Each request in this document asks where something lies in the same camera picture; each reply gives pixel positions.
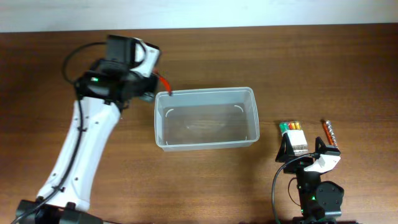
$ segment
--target wooden table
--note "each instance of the wooden table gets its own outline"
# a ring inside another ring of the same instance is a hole
[[[106,34],[140,37],[163,50],[159,68],[176,90],[250,86],[261,123],[248,148],[163,152],[154,105],[135,100],[113,131],[97,170],[90,213],[123,223],[272,223],[279,121],[302,122],[312,151],[333,123],[341,161],[322,176],[345,189],[339,220],[398,220],[398,25],[109,30],[0,34],[0,217],[34,200],[52,170],[72,116],[63,58]],[[71,61],[82,74],[104,55]],[[300,208],[277,182],[279,216]],[[293,184],[292,195],[298,200]]]

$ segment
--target wood grain surface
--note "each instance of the wood grain surface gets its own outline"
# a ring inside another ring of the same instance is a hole
[[[301,121],[312,151],[317,136],[326,140],[320,120],[329,119],[342,155],[322,180],[345,189],[339,220],[397,222],[398,24],[373,24],[0,34],[1,223],[21,199],[35,199],[69,129],[74,94],[60,75],[63,58],[107,34],[160,46],[160,71],[176,90],[251,87],[261,137],[247,148],[163,152],[154,105],[134,100],[104,150],[91,214],[122,223],[272,223],[278,122]],[[82,52],[69,74],[103,55],[103,47]],[[292,177],[277,182],[283,220],[300,216],[287,194]]]

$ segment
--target gray plastic container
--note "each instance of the gray plastic container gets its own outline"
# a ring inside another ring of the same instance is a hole
[[[249,87],[160,92],[155,99],[156,144],[164,151],[246,147],[260,138]]]

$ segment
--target white background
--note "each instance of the white background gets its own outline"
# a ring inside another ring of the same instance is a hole
[[[398,22],[398,0],[0,0],[0,32]]]

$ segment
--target black cable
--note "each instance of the black cable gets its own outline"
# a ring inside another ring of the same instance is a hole
[[[297,204],[297,203],[293,200],[292,196],[290,195],[290,184],[291,184],[292,181],[295,180],[295,179],[297,179],[297,178],[296,178],[296,177],[293,177],[293,178],[291,178],[291,180],[289,181],[289,184],[287,185],[287,193],[289,194],[289,197],[290,197],[290,199],[292,200],[292,202],[293,202],[294,204],[300,206],[299,204]]]
[[[43,199],[43,201],[41,201],[41,202],[40,202],[38,205],[36,205],[34,208],[31,208],[30,210],[24,212],[23,214],[21,214],[21,215],[19,215],[17,218],[15,218],[15,220],[12,221],[11,224],[16,224],[16,223],[18,223],[18,222],[21,221],[22,219],[26,218],[28,215],[30,215],[30,214],[36,212],[41,206],[43,206],[44,204],[46,204],[47,202],[49,202],[49,200],[50,200],[51,198],[53,198],[53,197],[58,193],[58,191],[60,191],[60,190],[62,189],[62,185],[63,185],[63,184],[65,183],[65,181],[67,180],[67,178],[68,178],[68,176],[69,176],[69,173],[70,173],[70,171],[71,171],[71,169],[72,169],[72,167],[73,167],[73,163],[75,162],[75,158],[76,158],[76,155],[77,155],[79,146],[80,146],[81,136],[83,135],[83,128],[84,128],[84,126],[83,126],[83,118],[84,118],[84,116],[83,116],[83,110],[82,110],[82,108],[81,108],[80,98],[79,98],[79,95],[78,95],[78,90],[77,90],[77,87],[78,87],[78,86],[77,86],[77,82],[73,82],[73,81],[71,81],[71,80],[68,78],[67,73],[66,73],[66,68],[67,68],[67,65],[68,65],[69,60],[70,60],[77,52],[79,52],[80,50],[82,50],[82,49],[84,49],[84,48],[87,48],[87,47],[91,47],[91,46],[94,46],[94,45],[102,45],[102,44],[105,44],[105,42],[93,42],[93,43],[90,43],[90,44],[82,45],[82,46],[78,47],[77,49],[75,49],[74,51],[72,51],[67,57],[65,57],[65,60],[64,60],[63,63],[62,63],[61,73],[62,73],[62,76],[63,76],[63,78],[65,79],[65,81],[67,81],[68,83],[72,84],[73,87],[75,88],[76,98],[77,98],[78,107],[79,107],[79,114],[80,114],[80,127],[79,127],[79,134],[78,134],[78,137],[77,137],[76,145],[75,145],[75,148],[74,148],[74,150],[73,150],[73,154],[72,154],[72,156],[71,156],[71,158],[70,158],[70,161],[69,161],[69,165],[68,165],[68,167],[67,167],[67,170],[66,170],[66,172],[64,173],[64,175],[62,176],[60,183],[59,183],[56,187],[53,187],[53,189],[54,189],[53,192],[51,192],[51,194],[50,194],[49,196],[47,196],[45,199]]]
[[[285,164],[283,164],[279,170],[276,172],[275,177],[274,177],[274,181],[272,181],[272,190],[271,190],[271,204],[272,204],[272,212],[274,213],[274,217],[275,217],[275,222],[277,224],[280,224],[280,221],[278,219],[278,214],[276,212],[276,208],[275,208],[275,185],[276,185],[276,178],[278,178],[279,173],[285,169],[289,164],[291,164],[294,161],[297,161],[299,159],[302,159],[304,157],[313,157],[315,156],[314,153],[308,153],[308,154],[304,154],[301,156],[298,156],[297,158],[292,159],[291,161],[286,162]]]
[[[63,63],[62,63],[61,73],[62,73],[63,79],[65,79],[65,81],[67,81],[68,83],[70,83],[70,84],[72,84],[72,85],[74,84],[74,81],[72,81],[72,80],[70,80],[70,79],[68,78],[68,75],[67,75],[67,67],[68,67],[68,62],[69,62],[69,60],[70,60],[76,53],[78,53],[79,51],[81,51],[81,50],[83,50],[83,49],[85,49],[85,48],[87,48],[87,47],[91,47],[91,46],[95,46],[95,45],[104,45],[104,44],[106,44],[106,42],[93,42],[93,43],[90,43],[90,44],[82,45],[82,46],[76,48],[75,50],[73,50],[72,52],[70,52],[70,53],[68,54],[68,56],[65,57],[65,60],[64,60]]]

